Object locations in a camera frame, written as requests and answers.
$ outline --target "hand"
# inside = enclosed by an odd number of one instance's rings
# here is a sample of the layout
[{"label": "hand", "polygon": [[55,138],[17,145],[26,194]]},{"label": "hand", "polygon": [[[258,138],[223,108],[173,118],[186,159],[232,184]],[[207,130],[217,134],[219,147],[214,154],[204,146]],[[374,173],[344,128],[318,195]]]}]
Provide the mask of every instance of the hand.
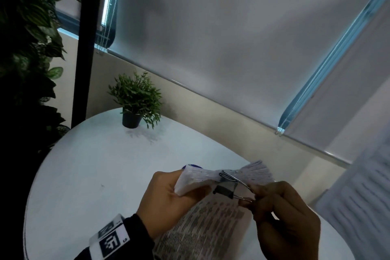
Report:
[{"label": "hand", "polygon": [[178,196],[173,188],[182,172],[155,172],[142,197],[137,215],[152,239],[173,228],[190,208],[211,191],[209,186],[205,186]]},{"label": "hand", "polygon": [[284,181],[250,188],[256,201],[240,200],[239,205],[253,213],[264,256],[268,260],[318,260],[321,221],[296,190]]}]

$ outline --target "black plant pot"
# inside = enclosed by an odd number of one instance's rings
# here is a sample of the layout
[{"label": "black plant pot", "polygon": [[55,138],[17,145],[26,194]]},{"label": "black plant pot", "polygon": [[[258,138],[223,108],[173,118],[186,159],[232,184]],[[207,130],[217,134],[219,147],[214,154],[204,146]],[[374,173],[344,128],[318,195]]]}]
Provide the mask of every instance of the black plant pot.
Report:
[{"label": "black plant pot", "polygon": [[122,124],[129,129],[135,129],[142,119],[142,115],[133,114],[123,109]]}]

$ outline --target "white roller blind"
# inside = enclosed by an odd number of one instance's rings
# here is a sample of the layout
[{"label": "white roller blind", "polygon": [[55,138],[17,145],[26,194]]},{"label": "white roller blind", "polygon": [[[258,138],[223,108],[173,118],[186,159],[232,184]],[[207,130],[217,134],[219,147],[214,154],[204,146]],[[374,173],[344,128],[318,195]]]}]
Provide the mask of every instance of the white roller blind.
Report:
[{"label": "white roller blind", "polygon": [[286,129],[351,163],[390,122],[390,0]]},{"label": "white roller blind", "polygon": [[56,9],[66,15],[80,20],[81,3],[77,0],[60,0],[56,4]]},{"label": "white roller blind", "polygon": [[368,0],[118,0],[109,52],[272,127]]}]

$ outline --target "binder clip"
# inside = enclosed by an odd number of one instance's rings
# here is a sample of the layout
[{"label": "binder clip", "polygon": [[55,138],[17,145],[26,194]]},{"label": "binder clip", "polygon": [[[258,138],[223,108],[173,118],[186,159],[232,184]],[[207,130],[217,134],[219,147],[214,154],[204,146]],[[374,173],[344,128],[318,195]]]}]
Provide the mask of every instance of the binder clip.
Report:
[{"label": "binder clip", "polygon": [[241,197],[241,196],[238,196],[238,195],[234,194],[234,190],[236,189],[238,183],[244,185],[252,193],[254,193],[248,185],[246,185],[244,182],[242,182],[241,180],[237,179],[236,177],[226,173],[224,170],[222,170],[221,173],[219,173],[219,175],[221,176],[221,182],[222,183],[223,182],[233,182],[233,187],[232,187],[233,189],[229,189],[229,188],[224,187],[222,185],[217,185],[217,187],[212,192],[213,194],[219,193],[219,194],[222,194],[224,196],[227,196],[230,199],[236,198],[236,199],[246,200],[247,202],[251,202],[251,203],[253,202],[253,200],[251,200],[249,198],[244,198],[244,197]]}]

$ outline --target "paper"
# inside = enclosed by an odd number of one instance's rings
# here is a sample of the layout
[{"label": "paper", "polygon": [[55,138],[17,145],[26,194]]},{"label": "paper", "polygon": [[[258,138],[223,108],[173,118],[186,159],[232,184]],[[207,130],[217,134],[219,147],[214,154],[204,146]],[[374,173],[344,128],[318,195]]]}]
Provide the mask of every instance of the paper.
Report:
[{"label": "paper", "polygon": [[[244,183],[264,185],[274,181],[270,171],[261,161],[248,164],[239,170],[224,171]],[[221,182],[220,172],[221,170],[210,171],[187,166],[175,185],[175,192],[183,195],[202,185],[215,188]],[[234,193],[253,197],[241,184],[238,184]],[[236,199],[211,192],[189,210],[173,229],[155,241],[155,259],[234,259],[251,220],[251,212],[238,207]]]}]

